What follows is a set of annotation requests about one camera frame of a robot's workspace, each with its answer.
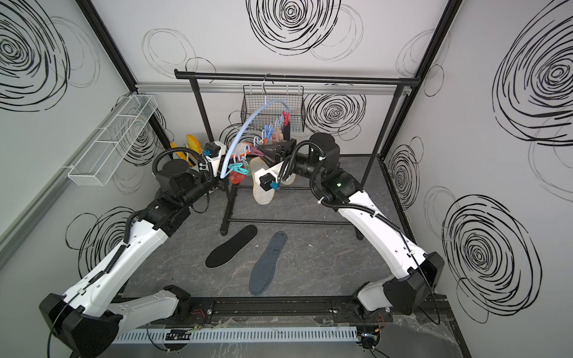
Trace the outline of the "dark grey felt insole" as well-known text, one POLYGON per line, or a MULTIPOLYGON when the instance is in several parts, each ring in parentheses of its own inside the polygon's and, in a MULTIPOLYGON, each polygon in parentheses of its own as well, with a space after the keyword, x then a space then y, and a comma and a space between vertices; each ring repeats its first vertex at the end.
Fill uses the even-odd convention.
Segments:
POLYGON ((273 234, 266 250, 252 269, 249 278, 249 292, 252 295, 262 295, 273 281, 278 259, 287 240, 288 235, 283 231, 273 234))

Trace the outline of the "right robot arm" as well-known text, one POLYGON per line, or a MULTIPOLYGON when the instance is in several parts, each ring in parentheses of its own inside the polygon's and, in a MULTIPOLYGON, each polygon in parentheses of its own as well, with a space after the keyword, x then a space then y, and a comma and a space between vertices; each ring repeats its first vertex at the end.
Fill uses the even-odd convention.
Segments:
POLYGON ((388 265, 392 276, 367 283, 357 299, 367 311, 394 308, 404 315, 419 309, 434 296, 445 261, 408 239, 374 204, 363 185, 340 165, 340 147, 331 134, 276 143, 271 147, 276 163, 250 161, 256 194, 273 193, 292 176, 309 180, 317 202, 350 222, 388 265))

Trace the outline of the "red orange-edged insole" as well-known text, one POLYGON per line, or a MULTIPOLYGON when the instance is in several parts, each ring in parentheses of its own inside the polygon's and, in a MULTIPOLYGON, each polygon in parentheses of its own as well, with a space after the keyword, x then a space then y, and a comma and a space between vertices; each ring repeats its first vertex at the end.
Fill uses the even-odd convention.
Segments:
POLYGON ((229 180, 233 185, 238 185, 246 178, 246 176, 247 175, 241 175, 230 171, 229 180))

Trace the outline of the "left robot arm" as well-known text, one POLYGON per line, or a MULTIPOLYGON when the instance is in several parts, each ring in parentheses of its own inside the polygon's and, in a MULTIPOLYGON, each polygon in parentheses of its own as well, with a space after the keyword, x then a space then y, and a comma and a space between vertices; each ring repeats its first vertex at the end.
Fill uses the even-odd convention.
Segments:
POLYGON ((157 320, 183 322, 191 316, 190 295, 169 285, 143 298, 114 300, 132 274, 184 223, 192 205, 219 184, 219 167, 227 164, 220 141, 202 152, 177 147, 161 152, 152 174, 161 194, 133 212, 119 243, 63 295, 47 295, 39 309, 50 328, 49 338, 67 346, 73 357, 98 357, 118 337, 157 320))

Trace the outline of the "black foam insole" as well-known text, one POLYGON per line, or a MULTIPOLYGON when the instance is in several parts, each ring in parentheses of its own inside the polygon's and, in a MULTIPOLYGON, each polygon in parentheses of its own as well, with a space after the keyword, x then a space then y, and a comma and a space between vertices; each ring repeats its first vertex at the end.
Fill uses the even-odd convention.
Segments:
POLYGON ((236 233, 233 237, 217 246, 205 261, 207 268, 218 268, 230 262, 253 238, 258 234, 258 229, 254 225, 247 225, 236 233))

